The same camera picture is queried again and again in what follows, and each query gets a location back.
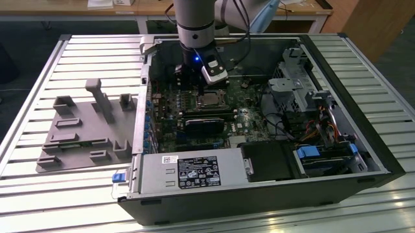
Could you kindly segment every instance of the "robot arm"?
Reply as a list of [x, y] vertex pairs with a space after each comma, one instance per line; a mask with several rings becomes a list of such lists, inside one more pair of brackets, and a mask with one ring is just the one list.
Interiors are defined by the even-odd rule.
[[215, 21], [244, 30], [249, 28], [252, 33], [261, 33], [271, 23], [277, 2], [279, 0], [173, 0], [184, 66], [201, 73], [208, 85], [228, 76], [216, 51]]

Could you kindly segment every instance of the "cable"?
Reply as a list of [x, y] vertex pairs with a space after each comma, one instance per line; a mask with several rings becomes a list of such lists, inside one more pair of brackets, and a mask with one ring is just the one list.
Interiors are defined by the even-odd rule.
[[247, 27], [247, 32], [245, 32], [245, 35], [244, 35], [241, 38], [237, 39], [236, 42], [240, 42], [240, 41], [243, 41], [245, 38], [248, 38], [248, 50], [247, 50], [245, 54], [243, 55], [243, 57], [241, 57], [237, 61], [235, 61], [235, 63], [233, 63], [233, 68], [229, 69], [228, 72], [231, 72], [232, 70], [235, 70], [235, 67], [236, 67], [236, 66], [239, 65], [239, 63], [247, 58], [247, 56], [249, 55], [249, 52], [251, 52], [251, 33], [249, 33], [249, 31], [251, 31], [251, 22], [249, 22], [249, 15], [248, 15], [248, 11], [247, 11], [247, 8], [245, 8], [245, 5], [244, 5], [243, 1], [239, 0], [239, 3], [240, 3], [240, 5], [241, 5], [243, 11], [244, 11], [244, 13], [245, 13], [245, 17], [244, 17], [244, 15], [241, 14], [241, 10], [240, 10], [240, 8], [239, 8], [239, 5], [237, 5], [237, 3], [236, 3], [236, 0], [233, 0], [233, 4], [235, 4], [235, 7], [236, 7], [236, 10], [237, 10], [237, 12], [239, 12], [239, 15], [240, 15], [240, 17], [241, 17], [241, 19], [243, 19], [243, 21], [244, 21], [245, 27]]
[[284, 5], [284, 11], [285, 11], [285, 21], [288, 20], [288, 10], [287, 10], [287, 5], [280, 1], [280, 3]]
[[169, 9], [173, 7], [173, 3], [168, 6], [168, 8], [165, 9], [165, 11], [164, 11], [164, 15], [165, 15], [165, 17], [167, 17], [167, 20], [168, 20], [168, 22], [171, 22], [171, 24], [173, 24], [175, 26], [176, 26], [176, 23], [173, 22], [173, 20], [169, 18], [169, 16], [167, 15], [167, 13], [168, 13], [168, 11], [169, 11]]

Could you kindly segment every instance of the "metal bracket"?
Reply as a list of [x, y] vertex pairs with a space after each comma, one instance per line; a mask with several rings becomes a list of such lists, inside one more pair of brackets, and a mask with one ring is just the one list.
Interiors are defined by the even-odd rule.
[[299, 79], [269, 79], [268, 83], [271, 89], [277, 92], [303, 89], [303, 84]]
[[244, 169], [248, 176], [253, 174], [251, 159], [244, 159]]
[[148, 55], [156, 50], [156, 42], [153, 35], [144, 35], [140, 39], [140, 52], [141, 55]]

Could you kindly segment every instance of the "metal table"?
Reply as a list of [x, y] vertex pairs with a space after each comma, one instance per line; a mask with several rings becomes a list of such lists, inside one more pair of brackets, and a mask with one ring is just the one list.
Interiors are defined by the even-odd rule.
[[59, 41], [0, 145], [1, 232], [411, 232], [415, 227], [415, 112], [347, 38], [316, 34], [319, 47], [407, 175], [339, 204], [143, 227], [115, 202], [111, 176], [128, 164], [37, 174], [59, 95], [91, 101], [87, 78], [109, 98], [140, 82], [140, 35], [79, 35]]

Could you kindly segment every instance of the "warning label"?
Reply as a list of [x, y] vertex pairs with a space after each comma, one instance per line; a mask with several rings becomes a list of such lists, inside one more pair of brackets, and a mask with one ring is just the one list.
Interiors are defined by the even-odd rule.
[[177, 160], [179, 188], [201, 188], [220, 185], [216, 156]]

